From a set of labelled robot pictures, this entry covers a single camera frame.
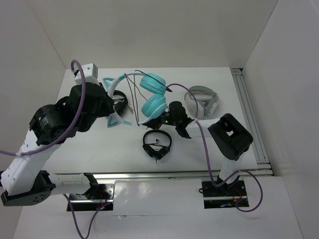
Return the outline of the teal cat-ear headphones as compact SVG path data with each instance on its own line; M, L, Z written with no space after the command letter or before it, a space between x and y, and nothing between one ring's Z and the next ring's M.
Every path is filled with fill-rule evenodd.
M132 73L124 73L117 78L103 78L102 82L106 87L107 95L110 98L113 97L117 85L124 79L128 79L129 76L141 76L140 87L153 93L141 108L141 112L146 119L136 122L135 125L148 123L164 113L167 109L165 93L171 92L171 89L166 86L166 81L162 77L154 73L145 73L141 70L135 70Z

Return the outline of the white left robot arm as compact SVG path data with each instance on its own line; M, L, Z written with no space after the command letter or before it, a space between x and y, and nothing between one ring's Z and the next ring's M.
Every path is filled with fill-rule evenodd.
M26 139L20 148L22 153L38 150L58 139L58 143L45 151L15 158L7 170L1 172L0 185L4 192L1 200L6 207L33 206L51 195L75 193L88 199L94 198L101 187L92 173L54 174L43 166L68 138L77 132L87 132L99 117L114 112L114 101L102 84L86 83L85 96L79 118L71 125L80 105L82 87L73 86L70 94L54 105L39 108L29 123Z

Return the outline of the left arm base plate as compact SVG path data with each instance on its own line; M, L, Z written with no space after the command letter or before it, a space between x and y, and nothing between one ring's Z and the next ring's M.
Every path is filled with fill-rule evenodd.
M93 194L80 195L69 194L68 198L75 212L90 212L99 208L100 211L112 211L115 195L115 181L107 180L99 184L99 188Z

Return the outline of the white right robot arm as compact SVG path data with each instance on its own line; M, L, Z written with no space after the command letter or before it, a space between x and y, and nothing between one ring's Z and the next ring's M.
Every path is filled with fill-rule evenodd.
M212 138L223 155L222 168L217 181L212 184L222 195L229 195L239 180L242 155L253 142L250 132L229 113L216 119L198 120L188 117L179 101L170 103L168 108L168 112L161 113L143 125L153 130L159 129L163 124L171 125L183 138L202 138L210 178L213 176L206 138Z

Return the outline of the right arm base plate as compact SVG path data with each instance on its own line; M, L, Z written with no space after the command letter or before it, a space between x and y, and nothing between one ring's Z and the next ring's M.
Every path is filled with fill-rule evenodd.
M211 181L203 181L202 187L198 191L203 195L205 209L235 208L236 203L238 203L238 207L249 207L243 180L239 180L226 191L222 187L214 187Z

